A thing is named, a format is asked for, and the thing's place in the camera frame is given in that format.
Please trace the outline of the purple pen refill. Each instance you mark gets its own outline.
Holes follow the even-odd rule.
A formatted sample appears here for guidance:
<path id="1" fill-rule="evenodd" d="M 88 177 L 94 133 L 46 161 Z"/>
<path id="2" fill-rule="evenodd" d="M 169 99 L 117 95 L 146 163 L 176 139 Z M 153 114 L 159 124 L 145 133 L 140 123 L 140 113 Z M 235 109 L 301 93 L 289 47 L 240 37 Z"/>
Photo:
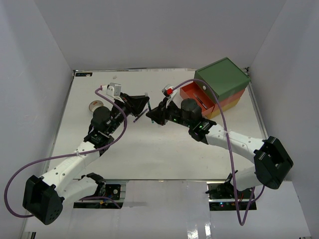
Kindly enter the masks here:
<path id="1" fill-rule="evenodd" d="M 139 120 L 146 112 L 148 111 L 148 109 L 143 110 L 133 121 L 133 123 L 135 123 L 137 120 Z"/>

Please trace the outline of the green pen refill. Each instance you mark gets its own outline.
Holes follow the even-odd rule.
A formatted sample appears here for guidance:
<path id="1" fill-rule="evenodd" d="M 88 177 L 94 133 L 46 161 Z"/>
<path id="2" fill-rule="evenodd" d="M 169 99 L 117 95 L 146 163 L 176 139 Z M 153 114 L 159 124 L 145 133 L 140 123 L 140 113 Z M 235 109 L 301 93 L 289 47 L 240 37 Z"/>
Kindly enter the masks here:
<path id="1" fill-rule="evenodd" d="M 151 105 L 150 105 L 150 101 L 148 101 L 148 110 L 149 112 L 152 110 Z"/>

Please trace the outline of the large clear tape roll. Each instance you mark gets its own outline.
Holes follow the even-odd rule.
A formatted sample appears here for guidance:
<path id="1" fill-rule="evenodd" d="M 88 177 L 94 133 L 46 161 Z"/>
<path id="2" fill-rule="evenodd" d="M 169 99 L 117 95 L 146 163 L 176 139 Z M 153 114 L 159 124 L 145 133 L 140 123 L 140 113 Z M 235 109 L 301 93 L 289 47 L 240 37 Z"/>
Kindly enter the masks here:
<path id="1" fill-rule="evenodd" d="M 89 111 L 91 112 L 94 112 L 97 108 L 103 106 L 103 102 L 100 101 L 100 100 L 96 100 L 96 101 L 92 101 L 90 104 L 89 104 Z"/>

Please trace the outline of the green drawer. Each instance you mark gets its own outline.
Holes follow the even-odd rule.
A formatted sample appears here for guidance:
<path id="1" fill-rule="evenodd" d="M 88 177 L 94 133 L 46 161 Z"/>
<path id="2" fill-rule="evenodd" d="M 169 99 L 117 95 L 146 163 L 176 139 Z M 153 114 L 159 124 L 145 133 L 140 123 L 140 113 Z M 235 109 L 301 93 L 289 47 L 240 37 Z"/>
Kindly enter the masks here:
<path id="1" fill-rule="evenodd" d="M 215 83 L 214 75 L 210 72 L 196 70 L 194 73 L 195 83 L 202 89 L 202 91 L 214 102 L 218 98 L 218 94 L 213 90 Z"/>

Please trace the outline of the black pen refill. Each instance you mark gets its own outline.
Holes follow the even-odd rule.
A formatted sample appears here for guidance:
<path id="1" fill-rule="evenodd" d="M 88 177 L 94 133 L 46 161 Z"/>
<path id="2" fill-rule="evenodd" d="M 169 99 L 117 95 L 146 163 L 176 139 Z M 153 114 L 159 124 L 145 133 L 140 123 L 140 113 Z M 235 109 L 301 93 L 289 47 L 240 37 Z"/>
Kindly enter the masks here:
<path id="1" fill-rule="evenodd" d="M 199 98 L 198 95 L 196 95 L 195 93 L 193 93 L 194 97 L 200 102 L 200 104 L 207 110 L 208 107 L 204 104 L 204 102 Z"/>

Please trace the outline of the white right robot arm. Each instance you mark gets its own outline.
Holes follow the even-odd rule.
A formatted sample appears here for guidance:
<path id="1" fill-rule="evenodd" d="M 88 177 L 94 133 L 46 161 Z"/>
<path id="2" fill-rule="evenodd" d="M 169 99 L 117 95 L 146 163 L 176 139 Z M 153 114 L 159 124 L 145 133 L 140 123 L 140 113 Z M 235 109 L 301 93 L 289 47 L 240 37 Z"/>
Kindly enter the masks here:
<path id="1" fill-rule="evenodd" d="M 201 107 L 194 99 L 183 100 L 180 107 L 163 100 L 146 115 L 159 125 L 171 121 L 185 126 L 194 140 L 230 149 L 252 162 L 252 167 L 231 173 L 226 179 L 225 192 L 232 199 L 256 186 L 278 189 L 293 167 L 292 159 L 276 137 L 259 139 L 227 132 L 221 125 L 204 118 Z"/>

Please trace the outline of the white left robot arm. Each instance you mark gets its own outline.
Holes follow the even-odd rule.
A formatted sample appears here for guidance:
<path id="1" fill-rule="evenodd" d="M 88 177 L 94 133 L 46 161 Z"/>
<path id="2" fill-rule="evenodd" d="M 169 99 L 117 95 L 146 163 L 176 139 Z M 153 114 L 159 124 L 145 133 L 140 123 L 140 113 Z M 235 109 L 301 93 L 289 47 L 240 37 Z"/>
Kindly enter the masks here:
<path id="1" fill-rule="evenodd" d="M 148 101 L 148 96 L 121 93 L 112 101 L 111 109 L 95 107 L 88 134 L 74 153 L 40 177 L 32 175 L 26 181 L 23 207 L 49 225 L 58 218 L 64 206 L 88 195 L 95 199 L 103 197 L 103 177 L 91 173 L 79 181 L 74 178 L 116 142 L 112 134 L 120 125 L 127 126 L 127 116 L 137 117 Z"/>

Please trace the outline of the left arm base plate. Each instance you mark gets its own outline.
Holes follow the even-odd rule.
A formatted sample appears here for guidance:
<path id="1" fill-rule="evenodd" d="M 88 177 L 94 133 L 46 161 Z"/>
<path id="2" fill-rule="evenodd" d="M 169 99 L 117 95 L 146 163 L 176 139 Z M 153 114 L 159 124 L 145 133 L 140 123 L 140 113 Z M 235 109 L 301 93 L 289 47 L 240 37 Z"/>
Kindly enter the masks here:
<path id="1" fill-rule="evenodd" d="M 94 195 L 95 199 L 75 202 L 75 209 L 121 209 L 125 199 L 126 186 L 124 184 L 105 184 Z"/>

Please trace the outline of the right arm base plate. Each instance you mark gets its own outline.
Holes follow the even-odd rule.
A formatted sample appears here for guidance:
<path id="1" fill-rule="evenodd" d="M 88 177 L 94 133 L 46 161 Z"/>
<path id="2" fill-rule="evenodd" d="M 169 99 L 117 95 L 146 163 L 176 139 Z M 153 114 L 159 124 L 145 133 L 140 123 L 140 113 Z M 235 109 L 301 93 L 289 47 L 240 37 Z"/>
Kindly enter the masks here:
<path id="1" fill-rule="evenodd" d="M 210 211 L 236 211 L 233 190 L 226 190 L 223 181 L 208 181 L 207 191 Z M 237 192 L 239 210 L 245 211 L 252 193 L 252 188 Z"/>

